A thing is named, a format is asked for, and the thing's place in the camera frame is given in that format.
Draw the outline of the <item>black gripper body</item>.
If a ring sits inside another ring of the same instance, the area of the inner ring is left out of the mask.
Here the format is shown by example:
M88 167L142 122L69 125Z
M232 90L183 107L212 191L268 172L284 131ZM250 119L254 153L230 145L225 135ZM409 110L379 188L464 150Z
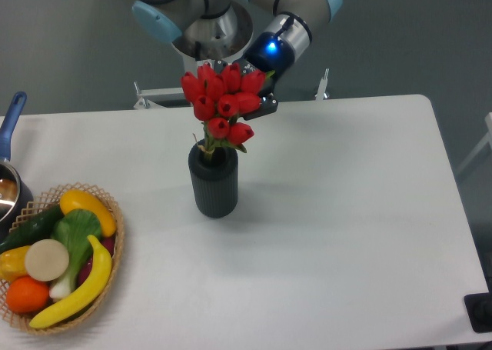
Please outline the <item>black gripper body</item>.
M234 62L248 72L253 68L265 74L273 72L259 91L260 96L266 96L274 91L277 80L294 64L294 49L273 32L263 32Z

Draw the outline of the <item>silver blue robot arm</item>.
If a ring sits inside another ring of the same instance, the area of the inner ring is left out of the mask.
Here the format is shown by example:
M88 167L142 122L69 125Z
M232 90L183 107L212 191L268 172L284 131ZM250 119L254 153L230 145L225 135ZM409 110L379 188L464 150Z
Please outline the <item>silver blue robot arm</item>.
M210 62L216 72L237 62L244 73L272 73L251 120L276 112L274 86L303 55L343 0L137 0L132 14L150 36L181 55L195 72Z

